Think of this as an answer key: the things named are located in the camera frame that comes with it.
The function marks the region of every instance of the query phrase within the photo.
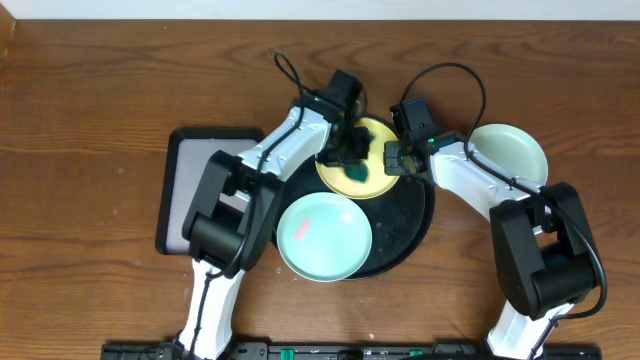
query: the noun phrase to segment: wooden table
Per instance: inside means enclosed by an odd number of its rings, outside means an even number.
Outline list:
[[[580,192],[610,284],[597,317],[551,342],[632,359],[640,336],[640,25],[555,22],[23,21],[0,75],[0,353],[97,359],[108,341],[183,326],[190,260],[154,250],[167,139],[189,125],[273,130],[294,86],[358,76],[387,116],[419,70],[463,62],[483,77],[487,123],[544,147],[550,182]],[[419,82],[437,121],[466,131],[479,106],[455,69]],[[489,226],[439,190],[431,229],[401,266],[318,284],[269,246],[240,291],[240,334],[288,342],[479,341],[504,303]],[[579,308],[591,306],[596,292]]]

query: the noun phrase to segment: mint green bowl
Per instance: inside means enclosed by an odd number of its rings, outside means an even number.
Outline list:
[[[277,238],[278,250],[293,271],[329,282],[349,277],[364,264],[373,235],[356,203],[321,192],[303,196],[285,210]]]

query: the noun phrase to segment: black round plate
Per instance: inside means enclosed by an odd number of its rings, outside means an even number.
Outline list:
[[[307,159],[285,184],[271,242],[277,248],[276,228],[284,211],[299,198],[332,192],[320,179],[315,159]],[[386,193],[367,200],[353,200],[364,211],[373,234],[371,253],[348,279],[382,274],[403,262],[422,242],[429,229],[435,202],[433,186],[412,177],[400,177]]]

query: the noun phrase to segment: pink mark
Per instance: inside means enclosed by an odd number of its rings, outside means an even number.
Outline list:
[[[293,240],[298,241],[302,239],[304,234],[307,233],[307,230],[309,230],[310,226],[311,226],[310,220],[302,220],[302,225],[300,225],[300,228],[298,229],[298,231],[296,231],[296,234],[293,236]]]

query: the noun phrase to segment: black power cable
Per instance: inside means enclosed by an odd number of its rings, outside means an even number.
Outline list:
[[[287,76],[287,78],[289,78],[289,80],[291,80],[291,82],[293,82],[294,84],[296,84],[296,85],[297,85],[297,82],[296,82],[295,77],[293,77],[292,75],[290,75],[290,74],[289,74],[289,73],[288,73],[288,72],[287,72],[287,71],[286,71],[286,70],[285,70],[285,69],[284,69],[284,68],[283,68],[279,63],[277,63],[277,62],[276,62],[276,66],[278,67],[278,69],[280,69],[280,71],[282,71],[282,72]],[[313,90],[313,89],[311,89],[311,88],[307,87],[307,86],[306,86],[306,85],[304,85],[304,84],[302,84],[302,87],[304,88],[304,90],[305,90],[306,92],[308,92],[308,93],[309,93],[309,94],[311,94],[311,95],[314,95],[314,96],[319,95],[317,90]],[[328,102],[328,103],[330,103],[330,104],[333,104],[333,105],[335,105],[335,106],[338,106],[338,107],[342,106],[342,105],[338,104],[337,102],[335,102],[333,99],[331,99],[331,98],[329,98],[329,97],[323,97],[323,99],[322,99],[322,100],[324,100],[324,101],[326,101],[326,102]],[[368,106],[369,106],[369,95],[367,94],[367,89],[365,89],[364,87],[362,88],[362,100],[360,100],[360,99],[359,99],[358,101],[360,102],[360,108],[358,109],[359,111],[358,111],[358,112],[356,112],[356,114],[355,114],[355,118],[356,118],[356,119],[359,119],[359,118],[364,117],[364,116],[366,116],[366,115],[367,115],[367,109],[368,109]]]
[[[285,63],[289,70],[291,70],[291,74],[280,64],[280,58],[284,59]],[[209,291],[209,286],[211,281],[227,275],[232,269],[235,269],[240,261],[240,257],[242,256],[242,251],[244,250],[247,240],[249,239],[249,235],[251,233],[251,224],[253,224],[254,214],[256,212],[256,203],[258,202],[258,193],[261,186],[262,181],[262,167],[264,166],[265,161],[269,158],[269,154],[273,149],[276,148],[284,139],[286,139],[289,135],[291,135],[294,131],[296,131],[300,124],[302,123],[302,119],[304,117],[304,109],[305,109],[305,98],[304,92],[305,90],[310,91],[310,89],[302,84],[300,80],[300,76],[296,71],[296,68],[293,66],[289,58],[281,51],[276,51],[273,54],[273,61],[276,66],[283,74],[289,78],[289,80],[293,81],[298,87],[298,94],[300,96],[300,114],[298,114],[298,119],[296,120],[294,126],[292,126],[289,130],[287,130],[282,136],[280,136],[276,141],[274,141],[269,147],[267,147],[262,153],[260,153],[260,160],[258,161],[258,165],[256,166],[256,178],[254,180],[253,193],[251,194],[251,200],[249,202],[249,209],[247,213],[247,230],[242,237],[242,241],[240,242],[240,246],[238,246],[238,250],[236,250],[235,255],[231,259],[231,261],[219,272],[215,274],[207,273],[206,279],[204,281],[204,289],[202,290],[202,297],[200,298],[200,306],[198,307],[198,316],[196,318],[196,326],[193,330],[193,338],[191,339],[191,347],[189,349],[189,354],[187,356],[188,360],[193,360],[194,351],[196,346],[196,340],[198,338],[198,334],[200,333],[201,323],[202,323],[202,312],[204,310],[204,302],[207,297],[207,292]]]
[[[480,79],[480,76],[478,76],[478,74],[476,74],[475,71],[473,71],[471,68],[469,68],[466,65],[462,65],[462,64],[459,64],[459,63],[453,63],[453,62],[440,63],[440,64],[435,64],[433,66],[430,66],[430,67],[422,70],[420,73],[418,73],[418,75],[416,75],[411,80],[411,82],[409,82],[409,85],[407,85],[406,89],[402,93],[402,98],[400,99],[400,103],[404,102],[404,100],[407,97],[407,94],[409,93],[409,90],[411,90],[411,87],[416,83],[416,81],[418,81],[418,79],[420,79],[423,75],[425,75],[425,74],[427,74],[427,73],[429,73],[429,72],[431,72],[433,70],[444,68],[444,67],[455,67],[455,68],[459,68],[459,69],[465,70],[467,73],[469,73],[471,76],[473,76],[473,78],[478,83],[478,86],[480,87],[480,92],[481,92],[481,95],[482,95],[482,105],[480,107],[480,112],[478,113],[478,116],[476,117],[476,120],[474,121],[473,126],[471,126],[471,129],[469,130],[469,133],[467,134],[467,138],[464,141],[464,153],[467,156],[467,158],[469,160],[471,160],[474,164],[476,164],[478,167],[480,167],[482,170],[484,170],[487,173],[495,176],[499,180],[504,181],[510,187],[518,189],[518,190],[526,193],[527,195],[531,196],[531,198],[543,203],[546,207],[548,207],[551,210],[551,212],[553,214],[558,216],[565,224],[568,224],[576,232],[576,234],[578,234],[578,237],[580,238],[580,241],[587,248],[587,252],[589,253],[589,257],[591,258],[591,261],[593,262],[593,264],[595,265],[595,268],[596,268],[596,278],[598,280],[598,283],[600,284],[600,298],[598,299],[598,302],[593,306],[593,308],[591,308],[589,310],[586,310],[586,311],[583,311],[583,312],[579,312],[579,313],[575,313],[575,314],[555,315],[551,319],[549,319],[549,324],[545,328],[545,331],[543,332],[542,336],[538,339],[538,341],[536,342],[535,346],[531,349],[531,353],[529,355],[529,359],[533,359],[535,357],[535,354],[538,352],[538,349],[544,344],[546,339],[551,334],[551,331],[553,330],[553,328],[558,326],[558,321],[559,320],[582,319],[582,318],[586,318],[586,317],[589,317],[589,316],[593,316],[596,313],[598,313],[604,307],[604,304],[607,301],[607,277],[606,277],[606,274],[605,274],[605,271],[604,271],[604,267],[602,266],[602,261],[600,260],[600,257],[598,256],[596,251],[591,246],[591,243],[589,242],[589,240],[587,240],[586,236],[584,235],[584,233],[582,232],[580,227],[576,224],[576,222],[573,219],[571,219],[571,217],[569,217],[569,215],[566,212],[564,212],[562,209],[558,208],[554,203],[552,203],[551,201],[549,201],[548,199],[546,199],[545,197],[543,197],[539,193],[537,193],[537,192],[535,192],[535,191],[533,191],[533,190],[531,190],[531,189],[529,189],[529,188],[527,188],[527,187],[525,187],[523,185],[518,184],[517,178],[514,177],[514,178],[509,179],[508,177],[498,173],[497,171],[495,171],[495,170],[491,169],[490,167],[488,167],[487,165],[483,164],[475,156],[473,156],[473,151],[469,151],[469,139],[471,139],[471,135],[473,134],[475,129],[478,127],[478,124],[480,124],[480,120],[482,120],[482,116],[484,115],[484,110],[487,107],[487,93],[485,91],[484,84],[482,83],[482,80]]]

